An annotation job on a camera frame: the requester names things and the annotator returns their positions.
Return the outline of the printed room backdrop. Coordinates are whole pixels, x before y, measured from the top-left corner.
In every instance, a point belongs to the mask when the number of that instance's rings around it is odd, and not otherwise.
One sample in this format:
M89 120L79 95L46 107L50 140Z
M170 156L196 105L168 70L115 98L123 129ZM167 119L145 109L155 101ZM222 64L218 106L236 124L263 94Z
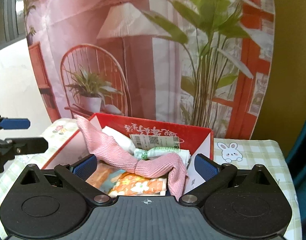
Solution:
M267 90L274 0L24 0L51 121L96 112L250 139Z

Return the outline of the red strawberry cardboard box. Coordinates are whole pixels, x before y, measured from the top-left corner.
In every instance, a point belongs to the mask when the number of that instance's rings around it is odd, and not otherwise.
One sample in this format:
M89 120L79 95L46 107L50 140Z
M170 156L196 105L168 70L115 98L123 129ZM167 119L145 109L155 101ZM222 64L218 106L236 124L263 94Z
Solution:
M110 166L146 178L168 175L168 188L179 197L202 185L210 168L198 154L213 159L210 128L95 113L75 116L76 131L45 163L45 168L71 164L84 153Z

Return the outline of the orange floral cloth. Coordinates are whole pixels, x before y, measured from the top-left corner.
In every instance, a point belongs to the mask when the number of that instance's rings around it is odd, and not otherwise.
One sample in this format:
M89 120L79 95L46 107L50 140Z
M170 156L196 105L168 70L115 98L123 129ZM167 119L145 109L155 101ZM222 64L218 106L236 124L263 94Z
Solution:
M139 175L109 166L97 165L96 171L86 180L111 198L118 196L164 196L167 192L167 177L144 178Z

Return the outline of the pink knotted cloth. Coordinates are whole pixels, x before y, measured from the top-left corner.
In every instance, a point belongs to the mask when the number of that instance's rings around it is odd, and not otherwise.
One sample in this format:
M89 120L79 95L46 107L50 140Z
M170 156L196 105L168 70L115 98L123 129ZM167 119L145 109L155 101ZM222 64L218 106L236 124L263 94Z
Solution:
M136 159L123 150L112 136L97 129L86 118L77 115L75 119L88 152L95 155L98 160L145 178L157 178L167 174L171 195L176 199L182 196L187 170L178 154L167 153L153 160Z

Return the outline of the white green tied cloth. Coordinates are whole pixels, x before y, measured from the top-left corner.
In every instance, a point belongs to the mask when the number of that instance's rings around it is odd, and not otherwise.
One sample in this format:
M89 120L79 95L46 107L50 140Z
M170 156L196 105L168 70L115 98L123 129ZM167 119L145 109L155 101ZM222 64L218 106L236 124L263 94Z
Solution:
M122 147L123 150L128 152L129 154L133 155L137 159L142 160L152 160L156 159L162 155L166 155L168 153L176 153L180 156L182 159L184 166L187 167L190 159L190 151L184 150L181 148L171 148L171 147L154 147L150 150L143 150L140 148L136 148L133 141L130 139L130 137L127 137L126 135L121 134L120 132L116 131L113 128L110 128L108 126L104 127L102 129L103 133L112 136L114 140L117 142L117 144ZM160 135L160 136L169 136L169 137L178 137L173 132L169 132L166 129L162 129L162 132L167 132L167 135L162 135L161 132L158 132L154 135Z

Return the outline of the white barcode label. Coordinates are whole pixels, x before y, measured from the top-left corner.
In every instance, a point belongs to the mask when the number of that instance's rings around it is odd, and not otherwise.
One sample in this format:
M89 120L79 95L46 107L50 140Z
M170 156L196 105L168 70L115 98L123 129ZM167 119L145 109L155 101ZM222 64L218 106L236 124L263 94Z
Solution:
M150 150L154 147L180 148L180 140L178 137L144 134L130 134L129 137L136 148L143 150Z

